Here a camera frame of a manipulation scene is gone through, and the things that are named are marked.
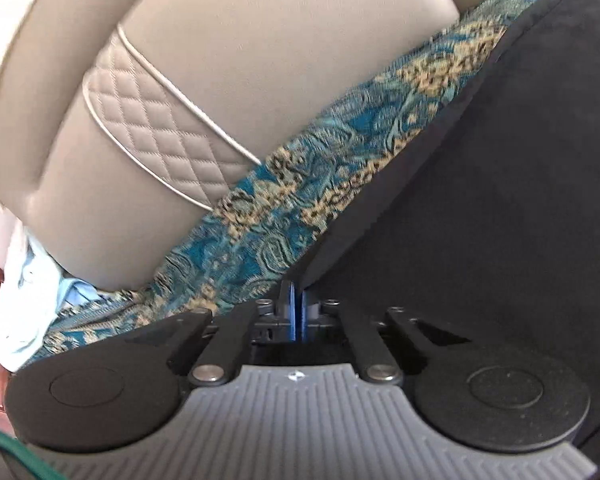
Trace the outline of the black pants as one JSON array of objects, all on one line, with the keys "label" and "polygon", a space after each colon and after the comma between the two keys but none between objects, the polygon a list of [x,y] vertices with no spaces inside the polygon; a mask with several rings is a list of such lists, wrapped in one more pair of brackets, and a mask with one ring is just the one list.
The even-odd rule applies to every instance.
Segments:
[{"label": "black pants", "polygon": [[600,0],[516,18],[291,279],[440,434],[600,467]]}]

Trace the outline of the teal paisley sofa throw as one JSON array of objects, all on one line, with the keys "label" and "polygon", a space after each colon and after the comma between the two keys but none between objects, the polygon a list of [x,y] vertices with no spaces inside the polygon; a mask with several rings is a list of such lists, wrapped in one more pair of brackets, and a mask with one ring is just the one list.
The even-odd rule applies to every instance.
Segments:
[{"label": "teal paisley sofa throw", "polygon": [[484,0],[348,91],[250,171],[164,258],[150,284],[65,307],[45,359],[195,309],[230,312],[264,296],[366,184],[474,78],[540,0]]}]

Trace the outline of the light blue cloth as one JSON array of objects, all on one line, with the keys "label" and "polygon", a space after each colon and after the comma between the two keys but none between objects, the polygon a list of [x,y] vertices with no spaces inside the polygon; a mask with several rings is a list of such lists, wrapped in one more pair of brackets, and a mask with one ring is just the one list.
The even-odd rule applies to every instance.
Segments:
[{"label": "light blue cloth", "polygon": [[21,221],[6,252],[0,287],[0,365],[14,372],[42,348],[64,307],[81,307],[102,295],[90,283],[65,274]]}]

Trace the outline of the beige leather sofa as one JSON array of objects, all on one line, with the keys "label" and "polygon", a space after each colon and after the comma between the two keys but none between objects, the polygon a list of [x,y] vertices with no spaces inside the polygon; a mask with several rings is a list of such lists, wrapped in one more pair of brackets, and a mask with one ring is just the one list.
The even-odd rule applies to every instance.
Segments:
[{"label": "beige leather sofa", "polygon": [[137,288],[250,169],[482,0],[0,0],[0,203]]}]

